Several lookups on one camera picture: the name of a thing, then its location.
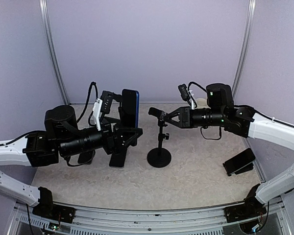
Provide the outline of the black round stand base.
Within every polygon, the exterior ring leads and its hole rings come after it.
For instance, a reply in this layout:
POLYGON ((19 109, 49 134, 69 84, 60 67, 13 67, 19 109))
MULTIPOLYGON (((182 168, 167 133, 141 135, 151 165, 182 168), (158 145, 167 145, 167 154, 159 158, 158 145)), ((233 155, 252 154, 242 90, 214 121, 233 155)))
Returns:
POLYGON ((116 118, 112 118, 112 117, 105 117, 105 114, 103 114, 101 112, 101 116, 100 116, 100 125, 101 127, 103 127, 105 124, 118 124, 120 127, 125 127, 122 122, 121 122, 121 118, 122 118, 122 115, 123 115, 123 112, 122 112, 122 101, 123 101, 123 98, 122 98, 122 95, 121 94, 115 94, 113 92, 110 92, 110 91, 103 91, 101 96, 106 96, 106 95, 110 95, 112 96, 113 100, 116 101, 117 103, 119 103, 119 107, 118 107, 118 112, 119 112, 119 119, 116 119, 116 118))

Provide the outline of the black phone with silver back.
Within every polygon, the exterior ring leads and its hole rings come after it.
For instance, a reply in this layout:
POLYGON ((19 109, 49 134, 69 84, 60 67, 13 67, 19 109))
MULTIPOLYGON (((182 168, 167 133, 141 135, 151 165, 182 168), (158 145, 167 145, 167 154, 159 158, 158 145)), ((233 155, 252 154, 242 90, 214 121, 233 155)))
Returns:
POLYGON ((109 162, 110 167, 123 168, 126 159, 127 149, 122 150, 120 153, 113 153, 109 162))

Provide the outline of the black folding phone stand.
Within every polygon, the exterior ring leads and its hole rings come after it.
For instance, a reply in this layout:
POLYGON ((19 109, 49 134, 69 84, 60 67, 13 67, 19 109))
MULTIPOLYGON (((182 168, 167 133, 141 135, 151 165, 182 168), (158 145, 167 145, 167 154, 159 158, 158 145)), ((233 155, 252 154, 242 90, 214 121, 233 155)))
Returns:
POLYGON ((233 174, 239 175, 239 174, 242 174, 242 173, 245 173, 245 172, 248 172, 248 171, 253 170, 254 169, 254 164, 253 163, 250 163, 250 164, 246 165, 245 167, 243 167, 242 169, 237 170, 237 171, 232 172, 232 173, 229 172, 229 170, 226 168, 226 165, 225 164, 223 164, 223 167, 225 168, 227 175, 228 176, 232 176, 233 174))

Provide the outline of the blue phone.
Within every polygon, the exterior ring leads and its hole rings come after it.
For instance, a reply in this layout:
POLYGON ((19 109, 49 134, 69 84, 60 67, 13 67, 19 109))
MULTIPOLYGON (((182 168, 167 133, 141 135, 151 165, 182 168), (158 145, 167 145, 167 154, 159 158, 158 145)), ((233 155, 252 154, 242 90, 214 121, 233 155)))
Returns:
POLYGON ((139 92, 135 90, 122 90, 122 118, 125 127, 138 127, 139 120, 139 92))

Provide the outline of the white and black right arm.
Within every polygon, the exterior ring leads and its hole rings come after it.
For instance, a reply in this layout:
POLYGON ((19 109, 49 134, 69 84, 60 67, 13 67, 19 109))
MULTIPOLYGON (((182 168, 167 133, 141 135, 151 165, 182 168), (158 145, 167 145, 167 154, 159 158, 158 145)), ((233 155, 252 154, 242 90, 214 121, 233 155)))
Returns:
MULTIPOLYGON (((268 117, 248 105, 235 105, 231 87, 210 84, 205 89, 208 108, 180 107, 160 117, 179 128, 218 126, 235 135, 272 142, 294 151, 294 125, 268 117)), ((294 189, 294 163, 265 183, 255 185, 244 199, 241 213, 252 217, 264 204, 294 189)))

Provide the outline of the black front stand with pole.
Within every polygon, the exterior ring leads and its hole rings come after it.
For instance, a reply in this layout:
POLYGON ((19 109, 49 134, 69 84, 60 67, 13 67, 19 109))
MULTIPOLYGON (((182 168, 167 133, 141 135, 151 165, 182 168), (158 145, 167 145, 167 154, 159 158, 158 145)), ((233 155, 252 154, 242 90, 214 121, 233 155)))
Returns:
POLYGON ((163 141, 168 140, 169 133, 164 133, 163 128, 167 127, 164 121, 164 116, 167 114, 164 111, 150 107, 148 114, 158 119, 159 134, 158 134, 158 147, 150 150, 147 154, 147 162, 155 168, 163 168, 170 164, 172 160, 171 153, 163 148, 163 141))

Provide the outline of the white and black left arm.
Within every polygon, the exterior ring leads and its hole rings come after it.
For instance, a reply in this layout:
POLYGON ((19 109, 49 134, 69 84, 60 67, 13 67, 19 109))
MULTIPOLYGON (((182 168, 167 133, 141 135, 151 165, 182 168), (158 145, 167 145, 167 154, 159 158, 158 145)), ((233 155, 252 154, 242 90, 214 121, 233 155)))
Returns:
MULTIPOLYGON (((60 105, 45 114, 45 129, 31 131, 0 143, 0 166, 23 165, 33 168, 69 162, 78 155, 78 166, 92 162, 96 150, 106 154, 124 154, 135 146, 143 131, 138 126, 139 92, 124 89, 121 94, 103 91, 96 95, 88 128, 79 129, 79 118, 70 105, 60 105)), ((52 192, 32 187, 0 171, 0 190, 53 218, 59 207, 52 192)))

